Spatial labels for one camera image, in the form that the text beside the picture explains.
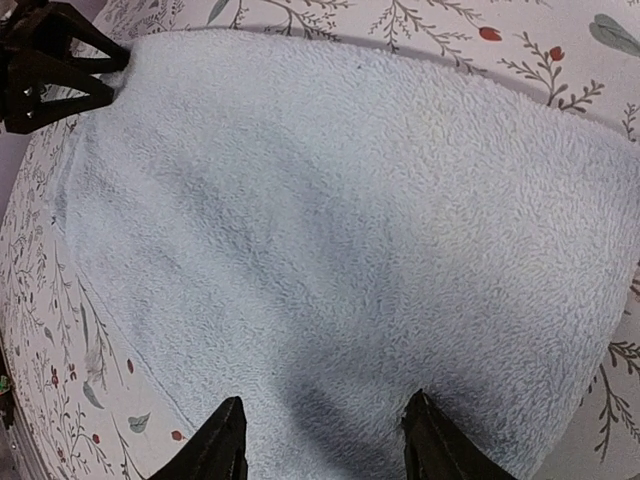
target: patterned bedsheet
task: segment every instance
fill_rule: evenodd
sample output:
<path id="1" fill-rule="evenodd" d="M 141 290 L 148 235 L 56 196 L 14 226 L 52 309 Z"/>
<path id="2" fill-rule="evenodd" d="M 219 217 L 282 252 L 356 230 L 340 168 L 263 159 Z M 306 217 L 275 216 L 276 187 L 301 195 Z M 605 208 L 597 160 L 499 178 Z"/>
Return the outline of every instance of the patterned bedsheet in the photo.
<path id="1" fill-rule="evenodd" d="M 96 23 L 118 41 L 214 26 L 382 48 L 487 76 L 640 138 L 639 0 L 110 0 Z M 94 311 L 43 208 L 77 121 L 38 132 L 24 159 L 0 231 L 0 328 L 50 478 L 144 479 L 184 445 L 182 426 Z M 640 277 L 580 409 L 536 476 L 633 478 Z"/>

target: fuzzy texture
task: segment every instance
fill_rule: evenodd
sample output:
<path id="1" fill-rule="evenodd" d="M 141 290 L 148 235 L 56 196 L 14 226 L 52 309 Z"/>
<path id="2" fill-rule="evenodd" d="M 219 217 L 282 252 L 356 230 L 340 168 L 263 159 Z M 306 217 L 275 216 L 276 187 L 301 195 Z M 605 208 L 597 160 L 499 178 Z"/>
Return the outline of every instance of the fuzzy texture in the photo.
<path id="1" fill-rule="evenodd" d="M 638 150 L 483 78 L 230 31 L 138 40 L 51 192 L 72 258 L 197 428 L 258 479 L 403 478 L 424 388 L 530 478 L 640 258 Z"/>

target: light blue towel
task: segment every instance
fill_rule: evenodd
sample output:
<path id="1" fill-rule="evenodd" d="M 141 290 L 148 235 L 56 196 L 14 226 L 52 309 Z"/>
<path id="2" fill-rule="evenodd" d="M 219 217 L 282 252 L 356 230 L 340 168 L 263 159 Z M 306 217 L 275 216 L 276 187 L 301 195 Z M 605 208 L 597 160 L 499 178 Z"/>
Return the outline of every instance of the light blue towel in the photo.
<path id="1" fill-rule="evenodd" d="M 73 260 L 193 429 L 251 478 L 404 478 L 424 388 L 530 478 L 640 258 L 639 151 L 479 77 L 227 31 L 135 44 L 51 192 Z"/>

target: floral fabric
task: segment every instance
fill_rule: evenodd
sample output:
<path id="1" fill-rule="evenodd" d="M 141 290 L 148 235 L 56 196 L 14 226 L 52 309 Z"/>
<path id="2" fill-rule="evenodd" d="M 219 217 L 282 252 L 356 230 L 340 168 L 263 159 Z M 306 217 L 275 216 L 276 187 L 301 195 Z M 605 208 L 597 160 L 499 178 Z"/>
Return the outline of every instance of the floral fabric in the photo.
<path id="1" fill-rule="evenodd" d="M 484 75 L 630 142 L 639 137 L 638 0 L 110 0 L 96 23 L 118 41 L 212 26 L 382 48 Z M 20 170 L 0 231 L 0 329 L 50 478 L 144 479 L 186 439 L 94 311 L 43 208 L 76 122 L 38 132 Z M 536 479 L 637 475 L 640 276 L 582 406 Z"/>

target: fleece blanket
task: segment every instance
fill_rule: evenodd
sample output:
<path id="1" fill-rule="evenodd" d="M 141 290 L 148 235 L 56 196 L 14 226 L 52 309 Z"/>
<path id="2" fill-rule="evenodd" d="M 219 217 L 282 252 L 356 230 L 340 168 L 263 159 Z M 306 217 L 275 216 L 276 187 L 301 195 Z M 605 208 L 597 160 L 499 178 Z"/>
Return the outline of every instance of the fleece blanket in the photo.
<path id="1" fill-rule="evenodd" d="M 155 35 L 111 81 L 50 209 L 192 432 L 239 395 L 252 478 L 400 479 L 423 388 L 533 475 L 640 258 L 633 145 L 478 76 L 328 42 Z"/>

